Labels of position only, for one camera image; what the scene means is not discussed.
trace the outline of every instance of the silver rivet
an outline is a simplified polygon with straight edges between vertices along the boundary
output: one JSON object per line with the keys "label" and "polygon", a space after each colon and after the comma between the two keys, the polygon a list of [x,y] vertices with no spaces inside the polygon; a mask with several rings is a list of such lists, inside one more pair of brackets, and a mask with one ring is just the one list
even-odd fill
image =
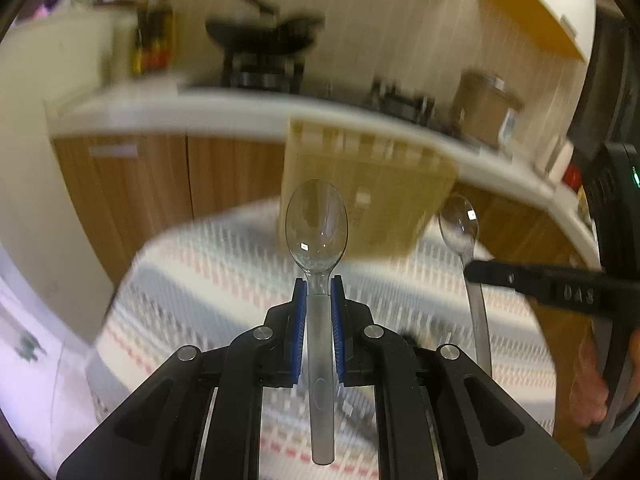
{"label": "silver rivet", "polygon": [[453,345],[444,345],[441,349],[440,349],[440,354],[442,355],[442,357],[444,357],[445,359],[450,359],[452,361],[455,361],[457,358],[460,357],[460,350],[458,350],[457,346],[453,346]]}
{"label": "silver rivet", "polygon": [[385,333],[384,329],[378,325],[369,325],[364,329],[364,335],[372,339],[378,339]]}
{"label": "silver rivet", "polygon": [[178,350],[178,359],[180,361],[191,361],[196,355],[198,355],[198,351],[195,346],[187,345]]}
{"label": "silver rivet", "polygon": [[273,330],[268,326],[259,326],[254,330],[254,337],[261,341],[270,338],[273,335]]}

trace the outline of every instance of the spoon handle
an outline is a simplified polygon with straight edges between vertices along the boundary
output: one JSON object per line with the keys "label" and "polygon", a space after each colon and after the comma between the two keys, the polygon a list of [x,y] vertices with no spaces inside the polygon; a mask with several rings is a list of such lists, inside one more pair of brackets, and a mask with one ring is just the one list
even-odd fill
{"label": "spoon handle", "polygon": [[[463,267],[472,259],[473,254],[460,256]],[[486,307],[484,306],[484,294],[479,283],[471,283],[465,278],[466,296],[469,300],[471,311],[471,323],[474,328],[474,340],[476,343],[476,361],[489,377],[492,376],[491,343],[489,340],[489,323],[486,320]]]}
{"label": "spoon handle", "polygon": [[327,465],[334,461],[334,359],[331,297],[306,298],[311,458]]}

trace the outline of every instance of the floor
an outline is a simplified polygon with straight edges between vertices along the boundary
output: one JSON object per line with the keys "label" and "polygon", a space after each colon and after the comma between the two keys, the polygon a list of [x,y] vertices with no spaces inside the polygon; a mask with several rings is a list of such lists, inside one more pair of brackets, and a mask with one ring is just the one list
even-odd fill
{"label": "floor", "polygon": [[21,303],[0,278],[0,308],[42,349],[18,353],[19,339],[7,323],[0,336],[0,408],[33,459],[51,478],[62,461],[94,429],[96,419],[84,376],[88,348],[77,340],[62,340],[48,330],[33,306]]}

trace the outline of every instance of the kitchen counter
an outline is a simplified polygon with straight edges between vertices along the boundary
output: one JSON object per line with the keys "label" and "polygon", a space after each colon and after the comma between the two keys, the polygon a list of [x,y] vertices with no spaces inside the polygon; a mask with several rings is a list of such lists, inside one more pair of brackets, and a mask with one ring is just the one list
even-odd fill
{"label": "kitchen counter", "polygon": [[305,96],[222,88],[184,88],[185,75],[153,76],[100,91],[82,102],[47,103],[49,135],[201,132],[284,142],[290,118],[348,128],[429,146],[460,164],[460,180],[547,211],[591,268],[599,267],[590,231],[558,199],[555,187],[529,166],[477,149],[403,120]]}

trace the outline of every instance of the spoon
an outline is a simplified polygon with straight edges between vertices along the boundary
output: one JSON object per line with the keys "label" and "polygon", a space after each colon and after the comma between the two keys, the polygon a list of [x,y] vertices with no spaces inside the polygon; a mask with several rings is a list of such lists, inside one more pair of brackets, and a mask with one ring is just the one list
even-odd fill
{"label": "spoon", "polygon": [[[473,206],[462,195],[452,193],[440,209],[438,224],[444,243],[460,257],[465,267],[474,259],[474,247],[478,239],[478,216]],[[479,367],[491,377],[491,345],[482,286],[469,283],[466,278],[465,286],[476,342],[476,360]]]}
{"label": "spoon", "polygon": [[334,359],[329,276],[347,246],[347,212],[324,180],[308,180],[293,192],[285,217],[287,247],[308,284],[308,357],[311,458],[334,461]]}

